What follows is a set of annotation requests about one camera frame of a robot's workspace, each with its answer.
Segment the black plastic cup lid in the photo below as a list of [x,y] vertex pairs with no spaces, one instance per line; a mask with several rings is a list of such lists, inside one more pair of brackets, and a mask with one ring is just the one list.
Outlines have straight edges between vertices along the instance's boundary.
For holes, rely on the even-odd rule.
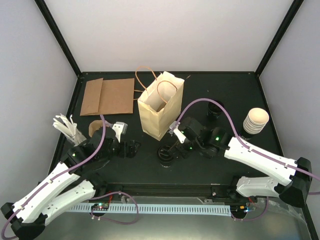
[[157,150],[157,157],[162,161],[162,162],[169,162],[173,160],[173,153],[171,151],[170,146],[161,146]]

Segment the cream paper bag with handles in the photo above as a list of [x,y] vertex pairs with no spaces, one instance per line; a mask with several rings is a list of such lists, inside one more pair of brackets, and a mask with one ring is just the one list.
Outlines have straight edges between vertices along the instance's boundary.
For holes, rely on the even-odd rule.
[[154,80],[145,86],[135,72],[144,88],[137,104],[143,132],[160,141],[181,113],[185,80],[167,71],[159,76],[154,71],[151,73]]

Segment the black takeout paper cup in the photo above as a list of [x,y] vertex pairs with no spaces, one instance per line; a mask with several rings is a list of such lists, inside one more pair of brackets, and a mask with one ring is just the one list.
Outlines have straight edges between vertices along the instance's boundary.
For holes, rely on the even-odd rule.
[[159,162],[164,168],[169,168],[173,164],[173,158],[160,158]]

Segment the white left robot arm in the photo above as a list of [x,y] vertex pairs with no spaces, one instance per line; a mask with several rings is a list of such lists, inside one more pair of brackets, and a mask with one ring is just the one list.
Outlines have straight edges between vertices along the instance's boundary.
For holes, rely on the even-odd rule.
[[52,172],[28,195],[15,203],[7,202],[1,212],[12,239],[34,240],[56,217],[74,205],[114,195],[99,175],[112,157],[133,158],[141,146],[135,140],[120,141],[120,134],[107,127],[90,139],[70,148]]

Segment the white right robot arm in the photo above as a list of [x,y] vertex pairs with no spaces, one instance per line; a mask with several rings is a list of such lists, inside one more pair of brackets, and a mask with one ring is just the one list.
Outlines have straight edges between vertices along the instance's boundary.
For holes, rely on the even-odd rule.
[[208,128],[192,117],[182,122],[174,121],[169,133],[178,139],[178,147],[189,152],[198,150],[206,158],[222,156],[265,174],[264,177],[241,176],[228,187],[228,198],[234,202],[243,197],[274,197],[297,208],[306,205],[312,183],[311,162],[281,157],[239,140],[221,127]]

